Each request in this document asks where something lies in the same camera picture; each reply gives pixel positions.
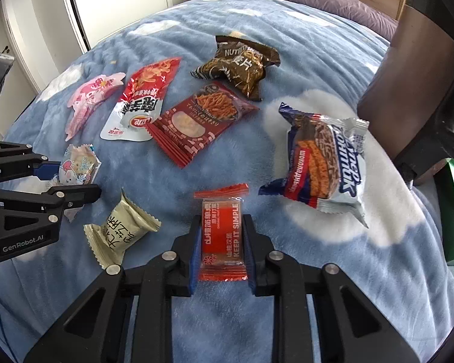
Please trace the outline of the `pastel cartoon candy packet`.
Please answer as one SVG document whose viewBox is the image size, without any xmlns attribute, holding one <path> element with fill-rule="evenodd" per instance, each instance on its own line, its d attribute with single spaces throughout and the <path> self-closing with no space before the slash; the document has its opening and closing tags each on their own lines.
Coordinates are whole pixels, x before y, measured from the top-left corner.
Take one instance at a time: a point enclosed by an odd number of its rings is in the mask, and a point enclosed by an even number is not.
<svg viewBox="0 0 454 363">
<path fill-rule="evenodd" d="M 91 185 L 100 169 L 101 161 L 92 144 L 70 144 L 64 153 L 52 185 Z"/>
</svg>

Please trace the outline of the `red white konjac snack pouch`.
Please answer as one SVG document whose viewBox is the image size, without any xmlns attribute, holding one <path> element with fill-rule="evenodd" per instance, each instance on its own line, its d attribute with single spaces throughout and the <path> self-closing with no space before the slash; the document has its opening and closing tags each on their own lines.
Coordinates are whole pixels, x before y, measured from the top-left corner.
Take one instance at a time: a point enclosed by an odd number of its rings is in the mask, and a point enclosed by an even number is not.
<svg viewBox="0 0 454 363">
<path fill-rule="evenodd" d="M 103 126 L 100 138 L 132 142 L 151 140 L 146 124 L 160 116 L 168 86 L 180 61 L 180 57 L 166 58 L 132 74 Z"/>
</svg>

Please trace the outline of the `red hawthorn candy packet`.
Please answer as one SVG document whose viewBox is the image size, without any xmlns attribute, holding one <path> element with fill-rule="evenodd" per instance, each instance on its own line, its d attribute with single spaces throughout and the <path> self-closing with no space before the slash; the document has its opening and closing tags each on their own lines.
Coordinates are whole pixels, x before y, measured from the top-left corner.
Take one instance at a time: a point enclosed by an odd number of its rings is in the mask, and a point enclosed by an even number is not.
<svg viewBox="0 0 454 363">
<path fill-rule="evenodd" d="M 197 191 L 202 201 L 201 281 L 236 282 L 247 275 L 243 260 L 243 198 L 246 183 L 213 190 Z"/>
</svg>

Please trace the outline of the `dark brown chip bag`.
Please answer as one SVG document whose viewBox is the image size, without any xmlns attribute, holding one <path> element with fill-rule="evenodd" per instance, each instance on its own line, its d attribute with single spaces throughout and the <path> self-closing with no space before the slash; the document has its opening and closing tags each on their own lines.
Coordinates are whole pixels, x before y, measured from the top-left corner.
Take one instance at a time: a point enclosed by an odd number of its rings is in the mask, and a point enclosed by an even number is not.
<svg viewBox="0 0 454 363">
<path fill-rule="evenodd" d="M 228 35 L 217 35 L 215 41 L 214 57 L 193 70 L 191 76 L 227 80 L 247 99 L 260 102 L 259 83 L 265 78 L 267 67 L 280 65 L 278 51 L 265 44 Z"/>
</svg>

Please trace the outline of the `beige pastry packet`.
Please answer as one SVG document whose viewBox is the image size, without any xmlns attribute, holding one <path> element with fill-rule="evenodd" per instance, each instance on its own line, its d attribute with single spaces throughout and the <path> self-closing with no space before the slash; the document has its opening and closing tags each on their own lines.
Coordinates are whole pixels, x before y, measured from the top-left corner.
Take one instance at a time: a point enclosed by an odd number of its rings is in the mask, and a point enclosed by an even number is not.
<svg viewBox="0 0 454 363">
<path fill-rule="evenodd" d="M 161 221 L 144 211 L 121 190 L 121 198 L 102 225 L 85 224 L 83 231 L 101 269 L 121 266 L 125 252 L 144 235 L 160 230 Z"/>
</svg>

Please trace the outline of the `pink cartoon character packet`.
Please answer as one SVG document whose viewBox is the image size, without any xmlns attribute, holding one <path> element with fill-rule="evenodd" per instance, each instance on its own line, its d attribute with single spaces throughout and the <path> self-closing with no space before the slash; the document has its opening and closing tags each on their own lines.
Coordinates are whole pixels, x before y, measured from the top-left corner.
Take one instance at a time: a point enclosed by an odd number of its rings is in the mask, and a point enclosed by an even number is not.
<svg viewBox="0 0 454 363">
<path fill-rule="evenodd" d="M 106 98 L 123 86 L 125 76 L 126 74 L 123 72 L 98 75 L 75 91 L 67 103 L 67 107 L 74 110 L 74 115 L 65 128 L 66 142 L 69 142 L 80 131 L 89 116 Z"/>
</svg>

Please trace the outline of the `red fries snack packet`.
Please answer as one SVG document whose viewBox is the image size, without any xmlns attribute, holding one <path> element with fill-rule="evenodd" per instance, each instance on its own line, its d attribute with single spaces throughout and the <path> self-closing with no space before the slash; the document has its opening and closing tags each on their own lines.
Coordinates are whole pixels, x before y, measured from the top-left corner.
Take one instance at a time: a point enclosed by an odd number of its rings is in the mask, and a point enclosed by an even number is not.
<svg viewBox="0 0 454 363">
<path fill-rule="evenodd" d="M 233 123 L 258 108 L 213 81 L 146 125 L 146 131 L 180 168 Z"/>
</svg>

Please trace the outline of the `blue cloud pattern blanket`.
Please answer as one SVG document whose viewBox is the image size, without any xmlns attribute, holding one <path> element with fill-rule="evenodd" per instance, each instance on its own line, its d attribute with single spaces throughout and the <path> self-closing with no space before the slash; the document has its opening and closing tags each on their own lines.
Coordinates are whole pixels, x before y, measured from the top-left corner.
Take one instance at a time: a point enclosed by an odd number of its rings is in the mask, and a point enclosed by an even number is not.
<svg viewBox="0 0 454 363">
<path fill-rule="evenodd" d="M 101 74 L 131 75 L 179 57 L 164 100 L 164 108 L 171 108 L 202 87 L 192 71 L 213 56 L 218 34 L 248 38 L 280 53 L 280 65 L 268 68 L 260 83 L 257 111 L 179 168 L 152 140 L 103 140 L 100 132 L 116 101 L 102 103 L 73 140 L 95 148 L 102 195 L 73 221 L 63 222 L 57 243 L 0 263 L 0 346 L 22 361 L 100 274 L 83 227 L 104 222 L 122 194 L 161 222 L 159 232 L 126 252 L 123 264 L 132 268 L 189 230 L 200 211 L 195 191 L 246 183 L 251 192 L 243 210 L 259 233 L 303 264 L 339 265 L 419 359 L 428 361 L 454 327 L 454 272 L 444 258 L 433 185 L 408 188 L 368 136 L 365 224 L 349 214 L 325 214 L 281 196 L 258 194 L 259 187 L 288 171 L 289 125 L 278 112 L 281 103 L 304 112 L 354 116 L 389 46 L 365 26 L 283 0 L 185 2 L 129 26 L 74 61 L 31 102 L 5 139 L 31 144 L 58 161 L 73 115 L 66 103 L 82 83 Z"/>
</svg>

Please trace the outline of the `blue white wafer packet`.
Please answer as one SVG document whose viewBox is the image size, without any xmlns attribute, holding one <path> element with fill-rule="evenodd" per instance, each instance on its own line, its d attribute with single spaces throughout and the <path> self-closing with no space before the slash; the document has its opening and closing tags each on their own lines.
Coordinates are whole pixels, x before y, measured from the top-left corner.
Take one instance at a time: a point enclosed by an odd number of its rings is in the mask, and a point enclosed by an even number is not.
<svg viewBox="0 0 454 363">
<path fill-rule="evenodd" d="M 288 173 L 262 185 L 258 193 L 283 196 L 326 214 L 349 213 L 368 227 L 362 194 L 369 123 L 357 117 L 302 112 L 286 103 L 278 112 L 290 124 Z"/>
</svg>

